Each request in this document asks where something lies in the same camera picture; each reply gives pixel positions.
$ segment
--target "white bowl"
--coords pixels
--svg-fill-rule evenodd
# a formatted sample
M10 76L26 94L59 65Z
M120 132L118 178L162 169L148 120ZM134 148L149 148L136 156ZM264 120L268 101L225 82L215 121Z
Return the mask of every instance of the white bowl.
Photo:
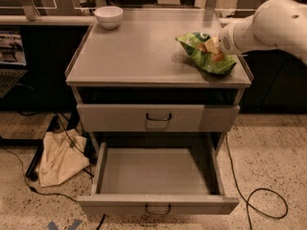
M106 29L119 27L123 19L123 10L116 6L105 6L97 9L94 14L97 21Z

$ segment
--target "cabinet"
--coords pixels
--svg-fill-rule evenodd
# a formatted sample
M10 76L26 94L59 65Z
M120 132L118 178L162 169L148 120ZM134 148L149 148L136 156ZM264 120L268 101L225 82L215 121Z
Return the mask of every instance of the cabinet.
M125 10L117 30L94 24L67 70L99 154L88 214L229 214L216 160L252 75L242 59L224 77L195 67L177 35L216 34L206 10Z
M64 72L88 27L17 23L10 26L20 28L28 73L20 80L23 86L13 88L0 99L0 110L73 110L76 101L66 85Z
M307 67L278 50L245 56L254 81L240 101L245 113L306 113Z

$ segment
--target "chip bag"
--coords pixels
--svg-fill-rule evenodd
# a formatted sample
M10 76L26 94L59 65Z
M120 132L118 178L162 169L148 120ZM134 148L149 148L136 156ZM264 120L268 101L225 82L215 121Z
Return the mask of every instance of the chip bag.
M232 56L210 47L212 38L209 34L189 33L176 37L176 40L200 69L208 73L227 75L237 63Z

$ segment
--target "closed drawer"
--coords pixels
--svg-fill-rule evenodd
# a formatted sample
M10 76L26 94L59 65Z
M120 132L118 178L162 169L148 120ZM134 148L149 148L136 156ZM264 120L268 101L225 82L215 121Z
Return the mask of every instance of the closed drawer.
M79 104L86 131L229 131L239 106Z
M83 210L87 214L229 214L238 198L224 195L210 135L202 136L165 133L159 146L150 148L142 147L137 137L130 137L135 147L119 144L120 136L106 138L91 195L78 198ZM146 143L156 144L155 139L149 136Z

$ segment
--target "blue tape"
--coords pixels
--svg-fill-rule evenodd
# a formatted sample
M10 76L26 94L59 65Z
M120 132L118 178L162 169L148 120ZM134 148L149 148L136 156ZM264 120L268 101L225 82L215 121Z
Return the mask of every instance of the blue tape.
M83 223L80 219L76 219L75 222L68 227L68 230L76 230L79 225Z
M53 221L50 221L47 227L49 228L49 230L59 230Z

